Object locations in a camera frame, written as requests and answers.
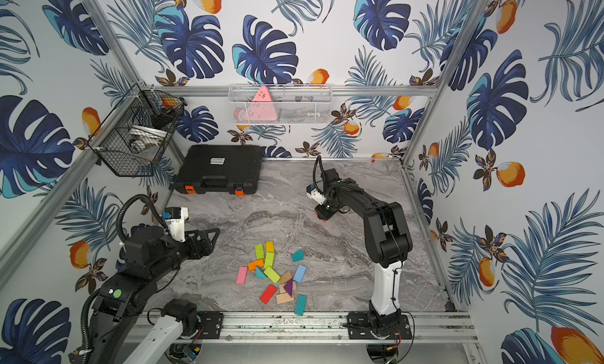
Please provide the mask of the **light blue block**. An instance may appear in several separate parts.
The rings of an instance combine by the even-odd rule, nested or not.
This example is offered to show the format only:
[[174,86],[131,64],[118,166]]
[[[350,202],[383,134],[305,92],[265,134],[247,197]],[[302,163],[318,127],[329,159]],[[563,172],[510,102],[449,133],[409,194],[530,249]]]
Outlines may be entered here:
[[294,281],[297,283],[303,282],[306,270],[307,270],[306,266],[299,265],[294,274]]

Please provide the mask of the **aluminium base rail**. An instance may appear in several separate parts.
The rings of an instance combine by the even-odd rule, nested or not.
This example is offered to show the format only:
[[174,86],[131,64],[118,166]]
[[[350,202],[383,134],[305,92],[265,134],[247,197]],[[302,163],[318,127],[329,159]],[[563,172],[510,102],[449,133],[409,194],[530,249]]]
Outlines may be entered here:
[[408,312],[389,335],[373,333],[365,312],[199,313],[201,341],[221,344],[476,344],[467,313]]

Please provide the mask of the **red block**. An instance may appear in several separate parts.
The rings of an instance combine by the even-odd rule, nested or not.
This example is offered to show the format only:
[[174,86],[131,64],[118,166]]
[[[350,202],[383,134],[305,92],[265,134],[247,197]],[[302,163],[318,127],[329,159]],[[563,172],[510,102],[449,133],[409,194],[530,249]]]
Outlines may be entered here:
[[277,291],[278,289],[274,285],[269,285],[260,296],[260,301],[263,304],[268,304]]

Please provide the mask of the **black tool case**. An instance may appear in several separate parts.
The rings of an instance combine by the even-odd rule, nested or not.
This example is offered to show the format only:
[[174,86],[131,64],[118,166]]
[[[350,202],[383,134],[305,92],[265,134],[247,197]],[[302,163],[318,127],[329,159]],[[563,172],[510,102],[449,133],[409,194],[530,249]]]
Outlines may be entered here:
[[257,145],[193,145],[171,185],[183,194],[255,194],[262,159]]

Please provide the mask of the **yellow block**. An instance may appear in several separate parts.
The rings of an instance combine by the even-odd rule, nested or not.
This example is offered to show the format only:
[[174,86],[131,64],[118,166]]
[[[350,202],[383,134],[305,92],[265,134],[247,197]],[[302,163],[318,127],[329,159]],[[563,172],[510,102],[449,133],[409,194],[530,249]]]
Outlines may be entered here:
[[267,254],[275,254],[275,247],[273,242],[267,242],[267,244],[265,244],[265,249]]

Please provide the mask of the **small teal block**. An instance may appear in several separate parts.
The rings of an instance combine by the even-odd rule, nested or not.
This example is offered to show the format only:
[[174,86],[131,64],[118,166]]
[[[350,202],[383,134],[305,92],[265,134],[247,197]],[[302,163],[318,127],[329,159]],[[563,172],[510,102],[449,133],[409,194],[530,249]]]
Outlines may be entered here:
[[264,271],[262,271],[259,267],[256,268],[255,274],[256,274],[257,279],[266,279],[267,278],[267,275],[264,274]]

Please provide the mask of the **pink block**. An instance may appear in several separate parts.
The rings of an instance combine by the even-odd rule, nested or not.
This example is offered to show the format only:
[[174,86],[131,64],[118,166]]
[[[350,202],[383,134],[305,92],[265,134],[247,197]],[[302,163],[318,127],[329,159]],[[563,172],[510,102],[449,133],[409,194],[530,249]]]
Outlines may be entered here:
[[236,279],[237,285],[245,285],[248,272],[249,272],[249,269],[247,266],[242,266],[239,268],[237,279]]

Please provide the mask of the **orange block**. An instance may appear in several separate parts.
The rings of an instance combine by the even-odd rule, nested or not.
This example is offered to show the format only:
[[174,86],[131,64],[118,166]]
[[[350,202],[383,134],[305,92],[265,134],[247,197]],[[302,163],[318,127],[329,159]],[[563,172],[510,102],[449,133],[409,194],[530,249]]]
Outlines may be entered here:
[[259,259],[259,260],[255,260],[251,263],[248,264],[248,270],[250,272],[254,272],[257,268],[262,269],[264,267],[264,260],[263,259]]

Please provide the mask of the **pink triangle sign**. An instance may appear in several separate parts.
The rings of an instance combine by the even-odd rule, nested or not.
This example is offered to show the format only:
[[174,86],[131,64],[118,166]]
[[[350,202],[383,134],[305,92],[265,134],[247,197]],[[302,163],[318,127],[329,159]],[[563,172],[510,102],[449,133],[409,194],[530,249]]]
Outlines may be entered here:
[[245,112],[246,118],[250,122],[272,122],[278,119],[278,112],[267,86],[259,88],[252,101],[247,105]]

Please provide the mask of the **purple triangle block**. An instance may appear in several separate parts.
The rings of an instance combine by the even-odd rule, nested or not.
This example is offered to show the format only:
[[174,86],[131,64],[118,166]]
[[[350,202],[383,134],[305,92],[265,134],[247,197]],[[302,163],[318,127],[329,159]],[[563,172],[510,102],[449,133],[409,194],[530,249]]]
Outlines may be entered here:
[[284,285],[284,291],[289,295],[289,296],[293,296],[294,295],[294,290],[297,288],[296,282],[294,280],[289,280],[288,282],[286,282],[286,284]]

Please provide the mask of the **teal block near rail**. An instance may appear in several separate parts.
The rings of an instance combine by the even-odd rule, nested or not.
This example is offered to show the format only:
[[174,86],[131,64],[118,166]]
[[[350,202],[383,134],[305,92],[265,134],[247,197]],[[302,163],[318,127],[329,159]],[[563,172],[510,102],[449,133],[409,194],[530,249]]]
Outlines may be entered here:
[[303,316],[305,314],[305,308],[307,305],[307,297],[300,295],[297,297],[296,306],[294,309],[294,314],[298,316]]

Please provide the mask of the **lime green block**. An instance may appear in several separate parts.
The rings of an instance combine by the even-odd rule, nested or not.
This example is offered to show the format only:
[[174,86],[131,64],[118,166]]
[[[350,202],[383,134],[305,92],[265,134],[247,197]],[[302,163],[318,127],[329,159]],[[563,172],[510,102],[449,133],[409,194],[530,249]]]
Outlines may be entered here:
[[280,282],[281,275],[278,274],[271,266],[267,266],[264,269],[264,275],[275,284],[278,284]]

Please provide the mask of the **natural wood block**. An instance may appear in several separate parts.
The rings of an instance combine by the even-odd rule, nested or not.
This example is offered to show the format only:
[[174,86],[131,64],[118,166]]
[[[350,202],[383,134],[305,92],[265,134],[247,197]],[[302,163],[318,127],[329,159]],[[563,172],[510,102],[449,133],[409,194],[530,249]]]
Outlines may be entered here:
[[275,299],[277,304],[286,304],[294,301],[294,297],[289,295],[289,293],[279,293]]

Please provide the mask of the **teal block upper right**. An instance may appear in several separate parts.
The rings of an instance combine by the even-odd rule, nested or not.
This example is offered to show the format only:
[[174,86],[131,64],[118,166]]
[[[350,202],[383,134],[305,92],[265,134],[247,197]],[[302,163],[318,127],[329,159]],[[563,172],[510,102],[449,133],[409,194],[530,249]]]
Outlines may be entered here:
[[300,250],[294,252],[294,254],[292,254],[292,261],[294,263],[300,262],[304,258],[305,258],[305,254],[304,254],[304,251],[302,249],[300,249]]

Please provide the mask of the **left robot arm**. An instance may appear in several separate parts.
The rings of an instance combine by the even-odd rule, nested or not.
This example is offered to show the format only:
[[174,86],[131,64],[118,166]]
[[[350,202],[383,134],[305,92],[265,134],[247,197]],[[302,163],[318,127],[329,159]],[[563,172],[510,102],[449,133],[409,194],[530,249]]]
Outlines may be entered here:
[[[143,202],[158,224],[138,228],[126,235],[122,228],[127,210]],[[159,213],[150,197],[137,194],[128,199],[116,216],[116,230],[126,250],[124,269],[93,291],[80,314],[83,363],[114,363],[125,338],[143,313],[149,299],[159,293],[157,283],[178,272],[187,260],[200,260],[214,251],[220,229],[186,230],[182,208]]]

